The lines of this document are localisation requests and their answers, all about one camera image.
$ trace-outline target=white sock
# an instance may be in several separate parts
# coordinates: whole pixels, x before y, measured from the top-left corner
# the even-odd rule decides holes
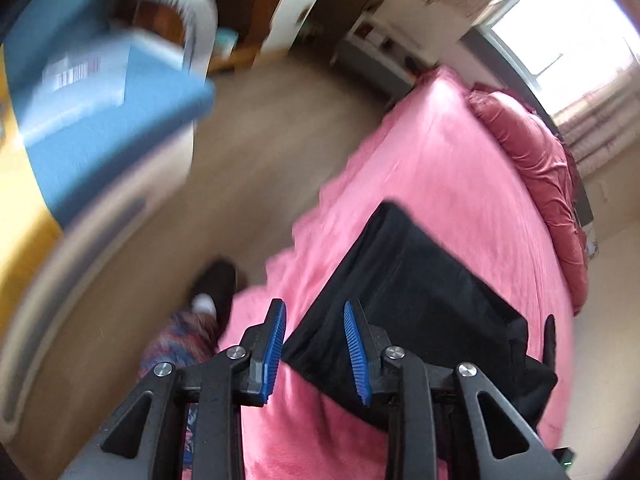
[[[198,294],[191,300],[191,309],[194,312],[201,312],[203,314],[211,314],[213,317],[217,316],[216,304],[213,302],[212,297],[209,294]]]

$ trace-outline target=yellow surface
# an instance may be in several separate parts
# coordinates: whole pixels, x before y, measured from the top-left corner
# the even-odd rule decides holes
[[[62,236],[18,135],[0,45],[0,338],[34,275]]]

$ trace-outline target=pink blanket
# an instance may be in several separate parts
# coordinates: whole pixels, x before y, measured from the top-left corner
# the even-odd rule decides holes
[[[412,92],[320,192],[293,226],[294,247],[266,264],[267,283],[239,294],[220,348],[262,322],[271,298],[287,305],[287,336],[384,199],[462,261],[529,322],[527,353],[542,357],[546,316],[556,316],[556,386],[538,430],[561,436],[572,374],[572,306],[548,230],[511,160],[468,110],[448,72]],[[264,408],[242,409],[246,475],[384,478],[386,436],[345,412],[281,364]]]

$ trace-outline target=black clamp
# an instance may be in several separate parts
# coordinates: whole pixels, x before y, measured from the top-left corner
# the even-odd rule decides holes
[[[64,480],[180,478],[189,405],[198,403],[193,480],[244,479],[240,406],[265,405],[273,392],[286,327],[282,300],[238,346],[209,361],[157,364],[82,448]]]
[[[388,416],[386,480],[567,480],[564,468],[472,363],[426,364],[370,326],[357,301],[344,307],[356,390]]]

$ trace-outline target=black cloth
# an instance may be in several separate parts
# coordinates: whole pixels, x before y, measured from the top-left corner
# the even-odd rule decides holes
[[[382,203],[284,344],[282,360],[342,407],[385,429],[360,403],[343,308],[360,300],[392,344],[425,362],[473,362],[535,428],[558,378],[526,355],[527,321],[393,203]]]

